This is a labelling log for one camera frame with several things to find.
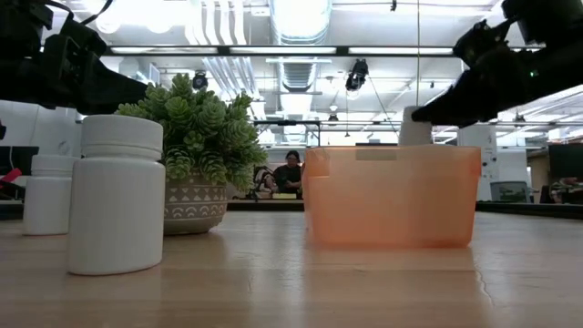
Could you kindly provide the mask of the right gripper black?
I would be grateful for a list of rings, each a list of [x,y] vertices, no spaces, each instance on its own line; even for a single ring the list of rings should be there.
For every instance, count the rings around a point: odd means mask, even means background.
[[[497,111],[524,105],[583,84],[583,22],[560,32],[537,51],[512,49],[512,23],[476,23],[454,46],[468,69],[447,91],[416,109],[415,122],[465,128]]]

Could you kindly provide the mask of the black distant frame beam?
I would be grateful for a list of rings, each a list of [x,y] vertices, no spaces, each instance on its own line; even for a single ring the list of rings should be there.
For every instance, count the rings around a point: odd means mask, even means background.
[[[314,126],[387,126],[391,128],[400,127],[403,125],[402,121],[388,120],[388,121],[363,121],[363,120],[340,120],[340,121],[329,121],[329,120],[253,120],[252,123],[255,126],[258,125],[275,125],[275,126],[297,126],[297,125],[314,125]],[[496,121],[496,122],[477,122],[476,126],[495,126],[495,127],[512,127],[512,128],[522,128],[522,127],[582,127],[583,121]]]

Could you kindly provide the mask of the green succulent in patterned pot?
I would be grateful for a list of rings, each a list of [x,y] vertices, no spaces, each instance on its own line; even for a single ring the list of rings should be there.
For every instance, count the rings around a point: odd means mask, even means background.
[[[227,211],[228,188],[252,188],[254,169],[267,153],[250,123],[251,102],[240,93],[226,103],[205,87],[195,90],[187,74],[177,74],[171,88],[148,85],[138,103],[118,107],[120,115],[163,127],[165,234],[209,232]]]

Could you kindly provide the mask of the silver ventilation duct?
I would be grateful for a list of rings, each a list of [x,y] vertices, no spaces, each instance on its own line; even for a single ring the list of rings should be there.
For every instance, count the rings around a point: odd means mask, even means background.
[[[271,31],[277,46],[323,46],[332,0],[269,0]],[[278,65],[281,85],[291,93],[308,92],[319,65],[315,57],[293,57]]]

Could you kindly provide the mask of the black overhead light beam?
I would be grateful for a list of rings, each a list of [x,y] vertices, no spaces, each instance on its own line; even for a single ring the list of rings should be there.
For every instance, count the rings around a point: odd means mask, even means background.
[[[454,57],[444,46],[108,46],[106,56]]]

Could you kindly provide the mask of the orange translucent plastic basket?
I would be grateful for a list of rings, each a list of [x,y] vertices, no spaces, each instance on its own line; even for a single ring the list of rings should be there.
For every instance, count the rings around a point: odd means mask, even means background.
[[[303,166],[304,214],[314,245],[464,248],[473,238],[478,148],[312,148]]]

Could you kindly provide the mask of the black table frame rail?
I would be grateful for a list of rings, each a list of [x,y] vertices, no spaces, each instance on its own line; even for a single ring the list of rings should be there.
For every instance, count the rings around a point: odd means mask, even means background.
[[[227,210],[231,211],[303,211],[304,206],[300,200],[276,200],[252,201],[237,200],[228,204]],[[559,205],[559,204],[530,204],[530,203],[503,203],[491,201],[479,201],[476,203],[476,211],[504,213],[512,215],[524,215],[535,217],[548,217],[559,219],[583,220],[583,205]],[[0,220],[20,220],[24,212],[24,205],[19,201],[0,201]]]

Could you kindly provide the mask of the black monitor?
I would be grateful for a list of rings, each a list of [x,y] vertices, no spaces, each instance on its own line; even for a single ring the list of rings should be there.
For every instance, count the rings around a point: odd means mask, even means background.
[[[583,143],[549,145],[549,170],[554,179],[583,179]]]
[[[0,146],[0,176],[13,169],[19,169],[23,176],[30,176],[32,157],[38,151],[39,147],[32,146]]]

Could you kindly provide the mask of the large white pill bottle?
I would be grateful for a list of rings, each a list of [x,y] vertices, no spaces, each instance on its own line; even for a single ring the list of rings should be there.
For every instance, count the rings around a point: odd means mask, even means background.
[[[137,272],[161,262],[163,128],[144,118],[95,115],[82,122],[73,168],[67,269],[77,275]]]

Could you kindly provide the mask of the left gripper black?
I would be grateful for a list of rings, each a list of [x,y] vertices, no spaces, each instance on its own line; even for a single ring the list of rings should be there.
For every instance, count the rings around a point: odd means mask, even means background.
[[[107,68],[106,43],[73,19],[43,45],[20,26],[0,27],[0,99],[81,114],[112,114],[145,97],[147,85]]]

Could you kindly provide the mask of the person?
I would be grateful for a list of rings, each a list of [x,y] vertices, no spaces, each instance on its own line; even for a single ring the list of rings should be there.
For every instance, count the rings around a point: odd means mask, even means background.
[[[296,150],[290,150],[285,159],[286,163],[273,171],[275,191],[278,193],[298,194],[302,186],[300,154]]]

